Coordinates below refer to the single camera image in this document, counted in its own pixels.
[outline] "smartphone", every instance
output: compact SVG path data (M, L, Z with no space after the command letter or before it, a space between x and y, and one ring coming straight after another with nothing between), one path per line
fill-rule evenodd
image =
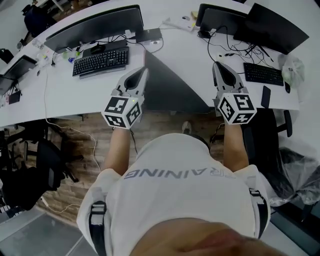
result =
M271 90L263 86L263 92L262 92L262 99L261 99L261 106L268 109L269 103L270 103L270 96L271 96Z

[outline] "keyboard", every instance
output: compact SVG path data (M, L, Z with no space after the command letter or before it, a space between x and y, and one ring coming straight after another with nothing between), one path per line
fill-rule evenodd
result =
M246 62L243 67L245 80L248 82L284 86L281 70Z
M106 71L123 70L129 63L129 47L108 50L102 53L76 59L72 76L104 73Z

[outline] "computer monitor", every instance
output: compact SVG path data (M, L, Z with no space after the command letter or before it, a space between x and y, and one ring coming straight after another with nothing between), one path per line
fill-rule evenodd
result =
M255 3L233 39L288 54L309 36L290 21Z
M26 55L18 59L5 74L0 75L0 95L4 95L29 69L33 69L36 63L37 61Z
M8 79L2 74L0 75L0 95L5 95L6 92L11 88L16 81L13 79Z
M217 33L228 34L232 36L238 30L239 25L241 25L247 17L246 13L214 5L210 5L210 7L208 7L208 4L206 4L206 9L204 12L201 11L201 13L203 13L203 17L200 18L202 20L200 24L201 31L209 32L211 29L218 29L221 26L226 26L227 29L219 29Z
M66 47L75 48L82 43L124 34L126 30L141 32L144 23L139 5L129 5L103 11L79 20L51 36L44 43L47 47L61 53Z

